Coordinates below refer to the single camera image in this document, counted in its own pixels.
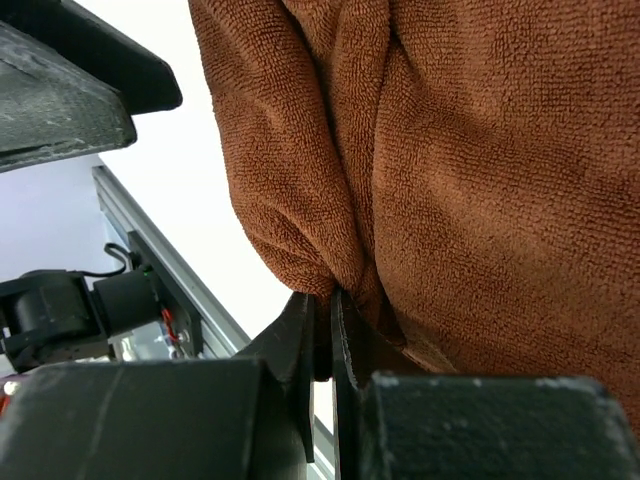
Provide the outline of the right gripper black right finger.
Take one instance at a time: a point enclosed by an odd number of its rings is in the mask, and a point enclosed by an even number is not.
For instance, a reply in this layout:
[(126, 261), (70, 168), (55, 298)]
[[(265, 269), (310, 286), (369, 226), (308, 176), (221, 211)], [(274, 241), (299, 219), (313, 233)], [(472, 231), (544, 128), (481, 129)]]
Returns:
[(424, 370), (364, 320), (343, 289), (332, 294), (330, 310), (336, 477), (391, 479), (384, 414), (369, 385), (380, 373), (396, 390), (398, 377)]

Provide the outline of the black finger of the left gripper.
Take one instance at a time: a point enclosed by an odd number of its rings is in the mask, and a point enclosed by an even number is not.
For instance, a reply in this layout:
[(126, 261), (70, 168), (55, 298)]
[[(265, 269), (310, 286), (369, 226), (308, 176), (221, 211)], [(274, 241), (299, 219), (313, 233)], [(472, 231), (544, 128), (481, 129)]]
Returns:
[(120, 94), (1, 24), (1, 171), (126, 148), (137, 140)]
[(132, 115), (182, 104), (167, 62), (75, 1), (1, 0), (1, 21), (120, 92)]

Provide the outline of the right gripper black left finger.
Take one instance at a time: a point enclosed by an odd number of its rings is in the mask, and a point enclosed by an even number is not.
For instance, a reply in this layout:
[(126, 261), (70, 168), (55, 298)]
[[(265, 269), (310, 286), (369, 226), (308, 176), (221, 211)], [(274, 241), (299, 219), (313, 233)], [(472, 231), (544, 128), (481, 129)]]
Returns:
[(312, 463), (315, 299), (294, 293), (279, 316), (234, 357), (260, 367), (254, 463)]

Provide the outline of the brown microfiber towel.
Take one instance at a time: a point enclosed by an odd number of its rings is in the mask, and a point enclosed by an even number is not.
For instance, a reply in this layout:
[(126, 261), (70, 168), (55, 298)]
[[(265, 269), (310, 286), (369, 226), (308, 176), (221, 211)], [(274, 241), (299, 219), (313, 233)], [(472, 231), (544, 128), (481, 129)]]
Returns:
[(193, 1), (231, 202), (289, 288), (439, 373), (639, 422), (635, 1)]

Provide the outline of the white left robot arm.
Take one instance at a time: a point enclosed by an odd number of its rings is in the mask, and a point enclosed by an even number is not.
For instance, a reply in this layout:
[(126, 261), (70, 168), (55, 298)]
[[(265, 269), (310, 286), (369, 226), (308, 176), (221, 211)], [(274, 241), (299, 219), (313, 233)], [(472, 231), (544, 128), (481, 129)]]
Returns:
[[(175, 109), (170, 66), (74, 1), (1, 5), (3, 172), (132, 145), (133, 119)], [(110, 340), (162, 323), (172, 343), (187, 300), (136, 232), (105, 245), (116, 270), (35, 270), (1, 285), (1, 352), (18, 372), (100, 357)]]

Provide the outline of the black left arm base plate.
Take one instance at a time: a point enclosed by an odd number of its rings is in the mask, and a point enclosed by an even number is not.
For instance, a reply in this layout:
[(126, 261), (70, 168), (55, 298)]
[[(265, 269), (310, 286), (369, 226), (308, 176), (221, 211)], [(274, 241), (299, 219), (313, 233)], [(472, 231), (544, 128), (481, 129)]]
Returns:
[(163, 259), (135, 230), (127, 233), (136, 267), (152, 281), (157, 295), (161, 322), (169, 342), (185, 357), (196, 358), (203, 352), (202, 316)]

